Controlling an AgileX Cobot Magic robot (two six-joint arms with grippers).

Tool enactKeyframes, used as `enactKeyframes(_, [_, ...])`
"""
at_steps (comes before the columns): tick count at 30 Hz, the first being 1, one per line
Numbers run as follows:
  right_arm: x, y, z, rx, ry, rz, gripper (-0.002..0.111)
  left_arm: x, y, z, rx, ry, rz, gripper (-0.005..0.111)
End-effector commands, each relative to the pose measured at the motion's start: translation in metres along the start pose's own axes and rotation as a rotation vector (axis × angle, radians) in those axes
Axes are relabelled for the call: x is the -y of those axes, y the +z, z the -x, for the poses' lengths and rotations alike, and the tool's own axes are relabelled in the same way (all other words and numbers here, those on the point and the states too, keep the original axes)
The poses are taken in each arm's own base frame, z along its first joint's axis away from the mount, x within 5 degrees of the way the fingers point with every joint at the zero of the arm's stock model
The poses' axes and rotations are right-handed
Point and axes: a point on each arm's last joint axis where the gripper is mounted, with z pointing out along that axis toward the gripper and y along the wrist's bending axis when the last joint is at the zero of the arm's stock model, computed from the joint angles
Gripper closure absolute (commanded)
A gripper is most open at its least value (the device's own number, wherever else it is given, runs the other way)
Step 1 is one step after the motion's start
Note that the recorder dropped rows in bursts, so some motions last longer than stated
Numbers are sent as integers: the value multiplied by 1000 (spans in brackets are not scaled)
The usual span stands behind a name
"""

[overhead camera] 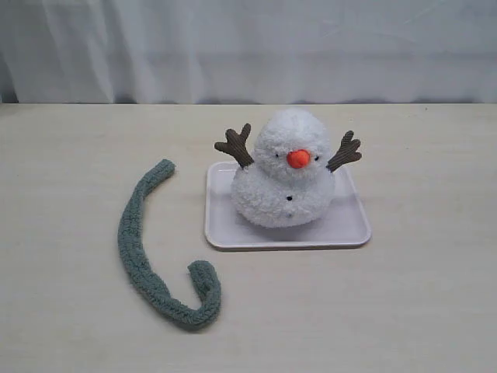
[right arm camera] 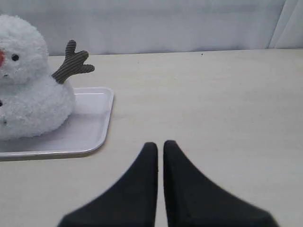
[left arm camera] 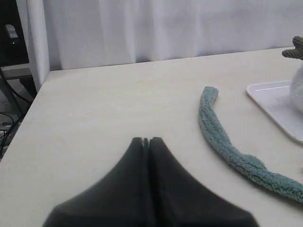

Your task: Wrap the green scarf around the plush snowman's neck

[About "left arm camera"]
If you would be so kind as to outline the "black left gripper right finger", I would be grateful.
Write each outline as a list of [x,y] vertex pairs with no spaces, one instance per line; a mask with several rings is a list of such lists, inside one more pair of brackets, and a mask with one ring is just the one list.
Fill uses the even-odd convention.
[[257,227],[248,211],[226,201],[195,179],[162,138],[151,139],[148,168],[158,227]]

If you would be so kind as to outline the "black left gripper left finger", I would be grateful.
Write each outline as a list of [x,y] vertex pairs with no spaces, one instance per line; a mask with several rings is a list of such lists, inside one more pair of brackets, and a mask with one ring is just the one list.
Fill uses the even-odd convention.
[[57,205],[45,227],[150,227],[152,196],[148,140],[133,138],[128,149],[95,185]]

